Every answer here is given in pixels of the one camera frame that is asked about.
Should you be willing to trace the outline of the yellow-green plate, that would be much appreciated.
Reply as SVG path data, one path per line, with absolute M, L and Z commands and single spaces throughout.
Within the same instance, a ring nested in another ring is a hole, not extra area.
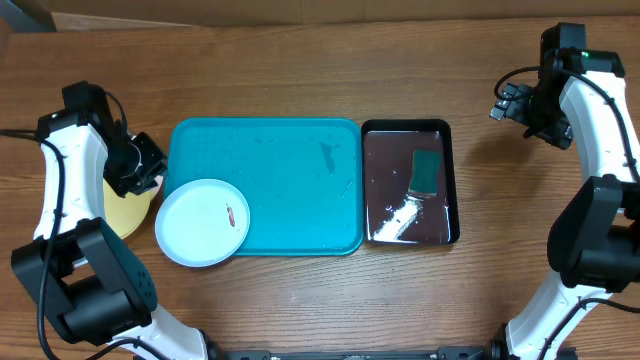
M 144 221 L 149 210 L 152 194 L 127 193 L 118 196 L 106 180 L 103 181 L 105 219 L 111 229 L 121 238 L 131 235 Z

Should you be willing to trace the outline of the light blue plate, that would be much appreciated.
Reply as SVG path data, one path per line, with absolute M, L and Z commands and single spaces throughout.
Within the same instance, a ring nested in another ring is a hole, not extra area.
M 162 252 L 186 267 L 226 261 L 245 241 L 250 209 L 233 185 L 216 179 L 189 182 L 162 203 L 155 237 Z

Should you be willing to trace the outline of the green sponge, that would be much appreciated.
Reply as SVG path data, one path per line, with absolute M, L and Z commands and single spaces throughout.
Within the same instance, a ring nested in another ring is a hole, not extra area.
M 438 152 L 416 149 L 413 152 L 409 192 L 431 196 L 438 192 L 441 155 Z

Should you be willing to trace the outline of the white plate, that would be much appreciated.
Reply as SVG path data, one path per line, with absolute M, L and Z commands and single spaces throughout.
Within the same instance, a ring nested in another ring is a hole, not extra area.
M 157 194 L 159 193 L 159 191 L 160 191 L 160 189 L 162 187 L 162 184 L 163 184 L 164 177 L 158 175 L 158 176 L 156 176 L 154 178 L 154 180 L 156 182 L 156 185 L 149 190 L 149 195 L 150 195 L 150 199 L 151 200 L 153 200 L 157 196 Z

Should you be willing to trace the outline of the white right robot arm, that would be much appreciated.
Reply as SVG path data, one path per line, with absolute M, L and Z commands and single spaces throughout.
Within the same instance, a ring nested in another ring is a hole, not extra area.
M 639 140 L 614 52 L 551 48 L 534 87 L 501 78 L 491 116 L 512 119 L 564 149 L 575 144 L 582 186 L 552 225 L 550 272 L 526 307 L 485 347 L 486 359 L 573 359 L 566 338 L 598 305 L 639 280 Z

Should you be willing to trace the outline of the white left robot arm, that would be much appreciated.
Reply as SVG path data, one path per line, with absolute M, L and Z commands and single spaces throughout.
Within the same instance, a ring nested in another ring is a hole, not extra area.
M 46 162 L 43 209 L 11 267 L 36 303 L 45 356 L 55 356 L 50 325 L 67 343 L 97 346 L 96 358 L 116 348 L 140 359 L 222 358 L 203 331 L 159 305 L 146 267 L 106 221 L 103 186 L 119 196 L 155 187 L 166 169 L 162 151 L 99 110 L 45 115 L 30 138 Z

